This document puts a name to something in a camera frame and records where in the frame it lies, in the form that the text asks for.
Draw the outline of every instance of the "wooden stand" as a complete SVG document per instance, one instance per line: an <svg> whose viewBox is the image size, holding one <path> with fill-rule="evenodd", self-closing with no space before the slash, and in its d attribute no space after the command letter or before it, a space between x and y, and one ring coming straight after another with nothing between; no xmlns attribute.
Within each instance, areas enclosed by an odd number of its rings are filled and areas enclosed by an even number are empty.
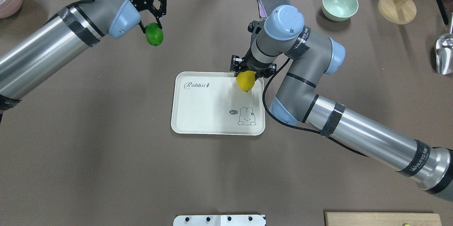
<svg viewBox="0 0 453 226"><path fill-rule="evenodd" d="M408 24L417 14L412 0L379 0L377 7L387 21L395 24Z"/></svg>

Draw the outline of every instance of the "blue joint cap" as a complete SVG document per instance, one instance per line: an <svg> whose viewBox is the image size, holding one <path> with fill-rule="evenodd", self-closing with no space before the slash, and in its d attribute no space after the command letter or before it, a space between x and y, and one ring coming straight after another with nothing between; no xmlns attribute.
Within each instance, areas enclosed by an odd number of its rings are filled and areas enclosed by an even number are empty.
<svg viewBox="0 0 453 226"><path fill-rule="evenodd" d="M275 40L288 41L299 36L304 24L304 16L296 7L281 5L264 22L264 31Z"/></svg>
<svg viewBox="0 0 453 226"><path fill-rule="evenodd" d="M330 38L332 42L332 58L330 59L330 64L324 74L333 74L343 63L344 57L346 56L345 48L339 43L335 42Z"/></svg>
<svg viewBox="0 0 453 226"><path fill-rule="evenodd" d="M140 22L140 13L130 0L124 0L109 28L113 38L120 38Z"/></svg>
<svg viewBox="0 0 453 226"><path fill-rule="evenodd" d="M277 119L286 124L296 126L299 122L290 112L288 112L277 97L274 98L274 101L270 105L269 111L277 117Z"/></svg>

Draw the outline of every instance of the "green bowl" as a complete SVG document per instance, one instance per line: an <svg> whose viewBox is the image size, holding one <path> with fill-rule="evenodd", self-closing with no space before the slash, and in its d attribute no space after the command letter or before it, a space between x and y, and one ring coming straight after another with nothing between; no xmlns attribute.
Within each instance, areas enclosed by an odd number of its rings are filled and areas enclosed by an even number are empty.
<svg viewBox="0 0 453 226"><path fill-rule="evenodd" d="M332 21L345 21L359 9L357 0L322 0L322 12Z"/></svg>

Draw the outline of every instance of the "brown table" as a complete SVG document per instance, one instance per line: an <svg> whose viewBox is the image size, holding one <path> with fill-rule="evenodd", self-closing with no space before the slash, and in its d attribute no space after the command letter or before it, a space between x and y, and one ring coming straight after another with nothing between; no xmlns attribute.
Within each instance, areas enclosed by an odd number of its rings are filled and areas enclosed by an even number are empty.
<svg viewBox="0 0 453 226"><path fill-rule="evenodd" d="M73 1L25 0L0 20L0 54ZM343 66L317 92L453 148L453 78L434 70L435 41L446 33L436 1L414 0L417 16L404 26L381 17L378 0L358 1L352 19L335 23L322 15L321 0L291 0L308 26L346 48ZM161 46L149 46L139 28L119 40L107 36L6 111L1 225L168 226L183 214L261 213L272 226L320 226L325 211L439 213L453 225L453 203L271 118L257 137L172 131L176 75L228 72L231 55L246 53L246 27L257 18L256 0L168 0Z"/></svg>

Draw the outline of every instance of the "pink container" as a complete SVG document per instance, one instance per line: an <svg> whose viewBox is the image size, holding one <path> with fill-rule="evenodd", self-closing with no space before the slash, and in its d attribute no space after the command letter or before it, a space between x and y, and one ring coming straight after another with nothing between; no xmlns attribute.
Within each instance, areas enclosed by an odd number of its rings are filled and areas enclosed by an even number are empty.
<svg viewBox="0 0 453 226"><path fill-rule="evenodd" d="M0 3L0 19L16 13L24 3L24 0L5 0Z"/></svg>

